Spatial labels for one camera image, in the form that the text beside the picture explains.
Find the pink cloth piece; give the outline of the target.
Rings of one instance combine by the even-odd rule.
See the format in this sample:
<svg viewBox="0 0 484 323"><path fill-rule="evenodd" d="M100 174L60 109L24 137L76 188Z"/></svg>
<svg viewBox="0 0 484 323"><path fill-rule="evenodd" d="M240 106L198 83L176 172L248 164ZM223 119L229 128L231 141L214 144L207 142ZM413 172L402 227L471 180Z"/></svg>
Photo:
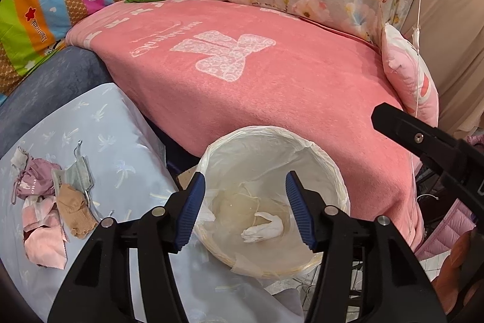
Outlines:
<svg viewBox="0 0 484 323"><path fill-rule="evenodd" d="M21 212L25 255L35 265L64 270L66 236L54 196L29 196Z"/></svg>

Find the tan knit sock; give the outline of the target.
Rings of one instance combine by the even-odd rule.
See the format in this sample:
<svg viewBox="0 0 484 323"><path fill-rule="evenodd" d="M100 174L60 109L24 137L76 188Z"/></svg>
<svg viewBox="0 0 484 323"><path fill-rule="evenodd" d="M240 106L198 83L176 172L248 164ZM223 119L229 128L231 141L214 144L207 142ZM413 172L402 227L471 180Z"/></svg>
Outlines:
<svg viewBox="0 0 484 323"><path fill-rule="evenodd" d="M78 239L85 239L98 224L90 212L84 194L70 184L61 185L57 195L57 208L70 233Z"/></svg>

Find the grey drawstring pouch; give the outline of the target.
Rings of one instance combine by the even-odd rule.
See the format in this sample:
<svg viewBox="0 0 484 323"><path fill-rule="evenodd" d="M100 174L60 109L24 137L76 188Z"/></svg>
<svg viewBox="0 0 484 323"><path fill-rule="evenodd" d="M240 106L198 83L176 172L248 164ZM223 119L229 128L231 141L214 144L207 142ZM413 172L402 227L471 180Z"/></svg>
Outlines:
<svg viewBox="0 0 484 323"><path fill-rule="evenodd" d="M69 184L84 195L84 200L86 201L90 212L97 221L100 221L104 217L112 216L114 211L111 210L107 215L103 215L99 211L100 204L92 199L90 191L94 187L93 176L90 171L87 157L81 153L81 146L82 141L79 140L73 151L75 161L71 166L62 170L53 169L51 171L55 196L59 196L60 188L63 184Z"/></svg>

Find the mauve fabric bag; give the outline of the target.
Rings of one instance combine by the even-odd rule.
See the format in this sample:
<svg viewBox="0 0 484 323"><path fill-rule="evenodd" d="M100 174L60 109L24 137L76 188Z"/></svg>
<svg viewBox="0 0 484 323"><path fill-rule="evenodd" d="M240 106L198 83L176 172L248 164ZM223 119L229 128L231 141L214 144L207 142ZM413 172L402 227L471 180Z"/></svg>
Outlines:
<svg viewBox="0 0 484 323"><path fill-rule="evenodd" d="M11 203L17 199L25 200L32 196L51 196L54 194L52 170L61 170L59 164L42 158L28 158L22 164L12 164L16 171Z"/></svg>

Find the white sock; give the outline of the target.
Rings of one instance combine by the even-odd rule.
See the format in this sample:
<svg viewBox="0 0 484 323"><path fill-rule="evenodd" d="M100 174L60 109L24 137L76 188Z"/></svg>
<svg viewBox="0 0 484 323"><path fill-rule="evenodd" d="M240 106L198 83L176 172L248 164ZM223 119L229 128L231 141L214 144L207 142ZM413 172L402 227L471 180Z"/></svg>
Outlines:
<svg viewBox="0 0 484 323"><path fill-rule="evenodd" d="M241 233L241 238L245 243L258 243L277 238L283 234L284 225L279 216L267 212L255 212L254 216L264 219L265 223L245 229Z"/></svg>

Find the beige tulle mesh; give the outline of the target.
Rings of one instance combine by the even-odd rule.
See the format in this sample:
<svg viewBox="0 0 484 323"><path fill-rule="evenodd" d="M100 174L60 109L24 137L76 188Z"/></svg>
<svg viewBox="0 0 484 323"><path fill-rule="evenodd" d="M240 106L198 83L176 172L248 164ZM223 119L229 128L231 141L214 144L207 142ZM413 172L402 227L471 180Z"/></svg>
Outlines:
<svg viewBox="0 0 484 323"><path fill-rule="evenodd" d="M241 233L251 226L265 223L264 219L254 216L255 212L267 212L279 216L284 225L283 234L258 243L245 243ZM291 230L288 204L280 198L256 196L244 186L221 190L212 201L212 213L214 221L208 223L207 227L212 231L212 237L217 244L224 249L244 250L266 247L282 240Z"/></svg>

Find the white lined trash bin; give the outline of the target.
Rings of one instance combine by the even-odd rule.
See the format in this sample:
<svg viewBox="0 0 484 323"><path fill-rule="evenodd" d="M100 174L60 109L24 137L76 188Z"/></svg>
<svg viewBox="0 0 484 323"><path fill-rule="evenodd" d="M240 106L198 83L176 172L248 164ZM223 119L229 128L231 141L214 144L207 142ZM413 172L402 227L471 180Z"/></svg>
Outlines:
<svg viewBox="0 0 484 323"><path fill-rule="evenodd" d="M197 171L206 191L194 232L210 253L236 274L257 279L287 279L312 270L322 260L301 240L286 195L286 175L295 171L303 186L319 193L328 205L350 212L340 169L314 142L275 126L248 126L210 144ZM220 247L207 227L214 221L212 201L221 190L246 187L256 196L280 198L289 206L291 230L266 247L230 250Z"/></svg>

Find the pink small pillow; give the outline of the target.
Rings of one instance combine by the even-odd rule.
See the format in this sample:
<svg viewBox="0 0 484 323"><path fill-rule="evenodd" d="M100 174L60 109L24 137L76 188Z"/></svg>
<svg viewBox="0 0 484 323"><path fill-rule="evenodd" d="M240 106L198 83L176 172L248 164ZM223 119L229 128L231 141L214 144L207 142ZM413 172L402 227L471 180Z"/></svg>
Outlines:
<svg viewBox="0 0 484 323"><path fill-rule="evenodd" d="M381 57L386 78L405 111L437 127L439 95L431 73L414 46L390 24L382 30Z"/></svg>

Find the rolled grey cloth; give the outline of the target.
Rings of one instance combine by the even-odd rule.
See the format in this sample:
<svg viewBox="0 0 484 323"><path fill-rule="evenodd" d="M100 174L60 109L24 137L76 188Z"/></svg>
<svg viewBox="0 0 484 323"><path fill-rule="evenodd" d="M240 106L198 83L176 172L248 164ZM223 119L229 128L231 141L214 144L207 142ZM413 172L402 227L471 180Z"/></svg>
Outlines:
<svg viewBox="0 0 484 323"><path fill-rule="evenodd" d="M22 147L17 147L12 158L11 165L18 171L23 171L29 161L29 153Z"/></svg>

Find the dark blue velvet cushion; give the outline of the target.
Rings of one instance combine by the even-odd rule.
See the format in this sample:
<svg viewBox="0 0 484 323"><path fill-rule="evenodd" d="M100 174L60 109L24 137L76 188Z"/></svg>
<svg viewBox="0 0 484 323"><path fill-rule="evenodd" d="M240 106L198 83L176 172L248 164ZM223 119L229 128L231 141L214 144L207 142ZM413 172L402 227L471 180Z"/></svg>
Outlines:
<svg viewBox="0 0 484 323"><path fill-rule="evenodd" d="M1 154L58 108L113 79L90 50L68 47L29 75L1 105Z"/></svg>

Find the pink towel blanket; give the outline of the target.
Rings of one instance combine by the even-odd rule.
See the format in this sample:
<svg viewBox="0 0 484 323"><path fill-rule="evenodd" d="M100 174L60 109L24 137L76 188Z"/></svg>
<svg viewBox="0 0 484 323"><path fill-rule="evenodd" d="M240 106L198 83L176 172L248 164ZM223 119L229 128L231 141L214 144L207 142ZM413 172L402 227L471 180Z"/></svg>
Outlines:
<svg viewBox="0 0 484 323"><path fill-rule="evenodd" d="M69 45L95 52L160 130L195 156L249 125L315 142L340 168L351 213L391 218L423 239L411 155L371 125L400 100L378 52L282 12L209 0L117 2L77 23Z"/></svg>

